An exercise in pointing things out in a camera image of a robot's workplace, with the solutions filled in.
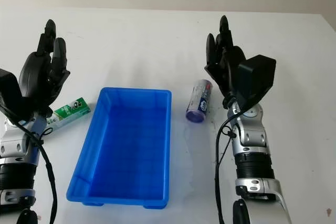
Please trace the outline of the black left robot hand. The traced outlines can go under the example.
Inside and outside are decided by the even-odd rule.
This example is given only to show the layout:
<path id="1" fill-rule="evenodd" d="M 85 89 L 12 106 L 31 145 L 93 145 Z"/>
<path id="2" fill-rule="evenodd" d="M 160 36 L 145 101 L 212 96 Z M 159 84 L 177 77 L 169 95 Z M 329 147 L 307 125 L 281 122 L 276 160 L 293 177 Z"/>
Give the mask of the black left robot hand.
<path id="1" fill-rule="evenodd" d="M 49 118 L 50 105 L 56 100 L 69 77 L 66 43 L 56 37 L 56 24 L 48 20 L 40 35 L 37 50 L 26 59 L 19 76 L 19 87 L 33 111 Z"/>

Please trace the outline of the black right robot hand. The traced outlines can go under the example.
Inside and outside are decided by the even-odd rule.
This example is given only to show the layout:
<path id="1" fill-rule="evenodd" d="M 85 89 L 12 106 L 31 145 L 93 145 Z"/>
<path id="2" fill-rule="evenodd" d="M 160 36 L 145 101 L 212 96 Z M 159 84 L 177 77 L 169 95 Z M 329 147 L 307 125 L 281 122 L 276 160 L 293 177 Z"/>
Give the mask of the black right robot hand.
<path id="1" fill-rule="evenodd" d="M 219 22 L 219 34 L 213 36 L 210 33 L 207 36 L 205 71 L 219 86 L 226 109 L 236 101 L 235 74 L 244 60 L 246 57 L 241 48 L 233 45 L 228 19 L 223 15 Z"/>

